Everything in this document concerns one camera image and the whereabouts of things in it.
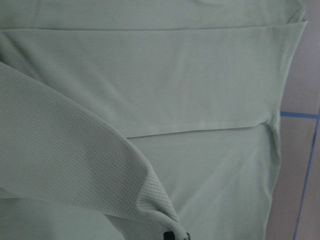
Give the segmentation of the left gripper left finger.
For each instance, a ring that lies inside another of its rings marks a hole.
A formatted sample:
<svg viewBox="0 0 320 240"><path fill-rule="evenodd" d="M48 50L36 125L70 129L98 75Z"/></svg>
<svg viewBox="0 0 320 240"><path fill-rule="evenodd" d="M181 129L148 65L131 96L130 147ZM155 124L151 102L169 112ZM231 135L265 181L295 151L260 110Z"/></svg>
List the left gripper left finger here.
<svg viewBox="0 0 320 240"><path fill-rule="evenodd" d="M163 240L175 240L175 234L173 231L166 231L163 233Z"/></svg>

